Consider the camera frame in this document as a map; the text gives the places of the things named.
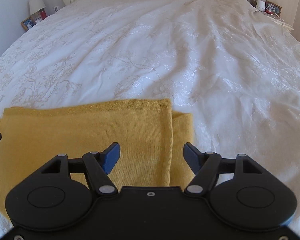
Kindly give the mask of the red bottle on nightstand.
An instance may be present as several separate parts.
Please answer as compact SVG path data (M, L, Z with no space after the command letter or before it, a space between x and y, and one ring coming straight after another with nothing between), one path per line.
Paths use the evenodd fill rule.
M39 10L39 14L40 14L42 20L47 18L47 15L46 15L46 12L45 12L44 8Z

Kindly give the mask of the left wooden photo frame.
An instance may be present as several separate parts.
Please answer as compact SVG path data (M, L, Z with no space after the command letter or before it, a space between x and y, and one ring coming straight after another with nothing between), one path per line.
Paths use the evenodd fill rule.
M31 16L21 22L21 26L23 27L23 29L25 31L28 31L35 25L36 25L36 22Z

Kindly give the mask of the white round speaker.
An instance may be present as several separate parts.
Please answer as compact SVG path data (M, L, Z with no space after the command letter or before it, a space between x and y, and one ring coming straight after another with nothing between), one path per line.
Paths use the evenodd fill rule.
M256 9L263 12L266 8L266 2L262 0L257 0L256 2Z

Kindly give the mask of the wooden photo frame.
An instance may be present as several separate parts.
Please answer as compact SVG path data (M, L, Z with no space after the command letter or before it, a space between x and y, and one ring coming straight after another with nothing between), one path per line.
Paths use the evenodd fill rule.
M21 26L23 27L23 29L25 31L28 31L35 25L36 25L36 22L31 16L21 22Z
M270 15L275 15L277 17L280 17L281 15L281 10L282 10L282 7L273 3L273 2L270 2L270 1L266 1L266 7L265 7L265 12L267 14L270 14Z

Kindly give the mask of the yellow knit garment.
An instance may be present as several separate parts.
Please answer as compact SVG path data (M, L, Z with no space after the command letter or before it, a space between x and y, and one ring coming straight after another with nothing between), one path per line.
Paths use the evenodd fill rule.
M7 108L0 133L0 212L8 192L54 156L79 158L114 142L120 145L110 173L116 187L185 187L193 178L183 158L183 146L193 141L193 117L174 111L168 99Z

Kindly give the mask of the left white bedside lamp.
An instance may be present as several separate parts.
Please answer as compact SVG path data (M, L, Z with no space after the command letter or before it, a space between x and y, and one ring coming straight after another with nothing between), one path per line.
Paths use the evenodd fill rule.
M29 0L30 14L33 15L39 12L40 9L45 9L46 5L43 0Z

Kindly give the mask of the right wooden photo frame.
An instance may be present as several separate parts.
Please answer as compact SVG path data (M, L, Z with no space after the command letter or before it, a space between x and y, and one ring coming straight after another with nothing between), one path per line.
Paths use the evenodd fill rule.
M277 17L280 17L281 15L281 10L282 10L282 7L273 3L273 2L270 2L270 1L266 1L266 7L265 7L265 12L267 14L270 14L270 15L275 15Z

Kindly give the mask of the right cream nightstand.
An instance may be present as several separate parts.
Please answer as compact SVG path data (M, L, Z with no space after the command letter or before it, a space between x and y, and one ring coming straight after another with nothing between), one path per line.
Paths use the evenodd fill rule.
M289 33L291 33L294 30L293 26L286 23L282 18L277 17L275 15L267 14L265 11L263 11L262 14L267 16L267 18L271 19L275 24L281 26L283 29L286 29L286 31L288 31Z

